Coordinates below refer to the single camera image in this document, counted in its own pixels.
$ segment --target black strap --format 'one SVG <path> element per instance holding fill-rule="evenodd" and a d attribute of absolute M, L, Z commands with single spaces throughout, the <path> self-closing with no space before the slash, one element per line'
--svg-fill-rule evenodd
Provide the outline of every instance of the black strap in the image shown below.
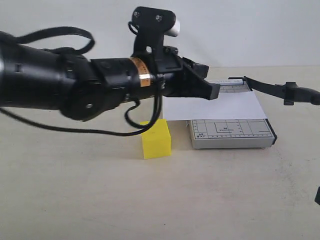
<path fill-rule="evenodd" d="M 73 26 L 59 26 L 59 27 L 52 27 L 47 29 L 42 29 L 39 31 L 35 31 L 29 33 L 24 36 L 14 37 L 6 32 L 1 32 L 0 39 L 7 43 L 15 43 L 15 44 L 29 44 L 35 41 L 58 37 L 58 36 L 68 36 L 68 35 L 76 35 L 87 38 L 90 42 L 81 49 L 74 49 L 72 47 L 60 47 L 56 49 L 46 49 L 46 51 L 60 54 L 60 53 L 72 53 L 76 55 L 82 55 L 89 52 L 95 45 L 95 39 L 92 34 L 84 29 L 73 27 Z"/>

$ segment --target yellow block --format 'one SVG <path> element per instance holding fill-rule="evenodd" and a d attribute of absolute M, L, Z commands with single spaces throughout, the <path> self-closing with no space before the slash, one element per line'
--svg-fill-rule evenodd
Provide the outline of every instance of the yellow block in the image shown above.
<path fill-rule="evenodd" d="M 146 125 L 148 123 L 148 121 L 144 121 L 140 124 Z M 141 134 L 141 137 L 144 159 L 171 155 L 171 136 L 165 119 L 158 119 L 148 131 Z"/>

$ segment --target white paper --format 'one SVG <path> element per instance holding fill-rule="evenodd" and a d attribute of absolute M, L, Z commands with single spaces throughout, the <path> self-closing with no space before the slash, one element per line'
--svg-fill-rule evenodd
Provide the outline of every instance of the white paper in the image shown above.
<path fill-rule="evenodd" d="M 255 92 L 219 93 L 214 100 L 163 97 L 162 118 L 180 120 L 266 119 Z"/>

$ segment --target white wall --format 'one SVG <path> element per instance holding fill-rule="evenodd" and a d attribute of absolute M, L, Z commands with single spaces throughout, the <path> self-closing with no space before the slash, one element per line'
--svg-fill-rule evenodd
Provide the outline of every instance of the white wall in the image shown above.
<path fill-rule="evenodd" d="M 134 35 L 127 22 L 137 6 L 172 10 L 181 33 L 167 43 L 215 67 L 320 65 L 319 0 L 1 0 L 0 30 L 16 36 L 75 26 L 94 35 L 88 58 L 128 57 Z M 80 47 L 79 37 L 32 46 Z"/>

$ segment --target white table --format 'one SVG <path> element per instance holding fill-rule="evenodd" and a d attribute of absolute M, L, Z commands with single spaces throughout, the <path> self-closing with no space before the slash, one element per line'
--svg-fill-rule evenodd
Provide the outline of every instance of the white table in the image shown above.
<path fill-rule="evenodd" d="M 320 90 L 320 67 L 211 69 Z M 320 109 L 257 92 L 278 135 L 269 149 L 193 150 L 169 124 L 172 156 L 144 160 L 141 137 L 59 133 L 0 115 L 0 238 L 4 240 L 316 240 L 320 238 Z M 152 101 L 133 115 L 148 120 Z M 39 122 L 130 130 L 128 105 L 78 123 L 15 109 Z"/>

